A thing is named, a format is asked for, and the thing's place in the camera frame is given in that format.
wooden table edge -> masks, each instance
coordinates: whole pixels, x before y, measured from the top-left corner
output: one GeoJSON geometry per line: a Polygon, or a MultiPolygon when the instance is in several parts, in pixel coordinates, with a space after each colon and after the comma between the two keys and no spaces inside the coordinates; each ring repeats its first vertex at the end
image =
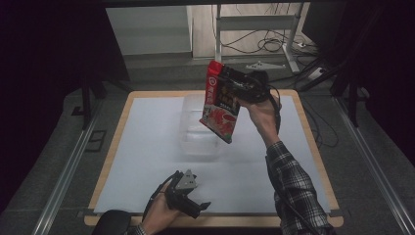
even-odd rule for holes
{"type": "MultiPolygon", "coordinates": [[[[291,96],[295,103],[297,112],[299,113],[300,122],[302,128],[304,129],[304,134],[307,139],[308,146],[312,153],[312,156],[316,162],[318,172],[320,173],[320,178],[322,180],[327,199],[329,201],[329,206],[331,210],[339,210],[339,204],[334,195],[333,188],[331,186],[330,180],[328,178],[326,169],[321,160],[320,153],[318,151],[317,145],[314,141],[314,137],[309,127],[308,120],[306,119],[304,109],[300,101],[300,96],[295,90],[278,90],[281,96],[291,96]]],[[[129,116],[129,112],[132,106],[132,103],[135,98],[157,98],[157,97],[183,97],[189,94],[205,94],[205,90],[182,90],[182,91],[134,91],[128,95],[128,98],[125,102],[124,109],[122,111],[121,117],[119,119],[118,125],[115,130],[115,135],[113,141],[110,145],[110,149],[107,153],[104,165],[102,167],[97,185],[95,187],[94,193],[91,197],[88,209],[94,210],[96,204],[98,203],[99,196],[104,188],[105,182],[107,181],[108,175],[113,164],[116,149],[118,147],[119,139],[122,135],[123,129],[125,128],[126,121],[129,116]]],[[[98,215],[86,215],[84,217],[84,222],[86,225],[95,226],[99,220],[98,215]]],[[[329,222],[334,227],[340,227],[344,223],[342,216],[328,216],[329,222]]],[[[136,225],[141,221],[141,216],[133,216],[131,220],[131,225],[136,225]]],[[[190,218],[181,218],[177,219],[171,226],[175,227],[279,227],[280,218],[277,216],[199,216],[197,220],[190,218]]]]}

metal rail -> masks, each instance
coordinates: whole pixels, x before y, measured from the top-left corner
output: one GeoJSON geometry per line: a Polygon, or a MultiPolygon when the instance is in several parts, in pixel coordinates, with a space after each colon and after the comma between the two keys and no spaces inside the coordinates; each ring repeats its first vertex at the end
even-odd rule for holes
{"type": "Polygon", "coordinates": [[[334,98],[336,105],[340,109],[343,121],[345,122],[348,130],[350,131],[352,138],[357,145],[366,165],[372,173],[375,182],[378,184],[385,200],[387,201],[393,216],[395,217],[400,229],[405,235],[415,234],[414,223],[406,209],[406,206],[400,200],[399,196],[394,191],[385,173],[382,171],[376,157],[372,153],[370,147],[366,143],[363,135],[358,127],[355,127],[347,116],[347,107],[341,98],[334,98]]]}
{"type": "Polygon", "coordinates": [[[72,153],[70,154],[68,162],[65,165],[61,176],[59,177],[58,182],[56,183],[55,188],[52,191],[51,196],[49,197],[48,202],[46,203],[46,206],[36,223],[32,235],[44,235],[49,233],[56,214],[58,213],[59,207],[61,206],[61,203],[69,188],[73,174],[75,173],[76,168],[79,164],[89,136],[91,135],[91,132],[95,126],[98,113],[101,112],[103,102],[104,101],[101,99],[97,100],[97,104],[92,111],[91,121],[86,126],[86,128],[82,130],[79,139],[76,142],[72,153]]]}

clear plastic container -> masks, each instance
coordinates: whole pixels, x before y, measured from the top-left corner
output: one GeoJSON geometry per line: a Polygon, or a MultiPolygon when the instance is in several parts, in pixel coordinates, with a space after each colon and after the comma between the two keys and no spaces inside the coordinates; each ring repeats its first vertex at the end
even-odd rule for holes
{"type": "Polygon", "coordinates": [[[221,139],[199,122],[204,103],[204,94],[184,97],[179,136],[186,155],[214,156],[219,150],[221,139]]]}

hand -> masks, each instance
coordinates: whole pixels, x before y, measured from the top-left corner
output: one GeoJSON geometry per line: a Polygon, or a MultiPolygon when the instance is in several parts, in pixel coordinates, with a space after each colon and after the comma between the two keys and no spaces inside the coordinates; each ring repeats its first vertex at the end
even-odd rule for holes
{"type": "MultiPolygon", "coordinates": [[[[161,188],[161,192],[164,192],[168,184],[165,184],[161,188]]],[[[146,234],[152,235],[160,231],[165,230],[176,217],[180,215],[179,210],[171,210],[167,205],[167,200],[164,193],[159,193],[153,200],[149,211],[142,223],[142,227],[146,234]]]]}
{"type": "Polygon", "coordinates": [[[278,137],[277,129],[275,127],[275,113],[274,107],[269,100],[261,103],[248,103],[247,101],[236,99],[236,101],[242,106],[247,108],[250,113],[250,118],[256,126],[262,140],[265,143],[266,148],[280,141],[278,137]]]}

red snack box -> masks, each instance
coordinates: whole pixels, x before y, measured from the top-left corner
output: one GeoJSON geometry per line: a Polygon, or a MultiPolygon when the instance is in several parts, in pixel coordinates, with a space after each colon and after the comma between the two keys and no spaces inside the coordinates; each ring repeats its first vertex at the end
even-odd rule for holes
{"type": "Polygon", "coordinates": [[[232,142],[240,105],[235,102],[233,92],[225,87],[220,77],[223,65],[211,61],[207,68],[207,84],[204,111],[200,122],[226,143],[232,142]]]}

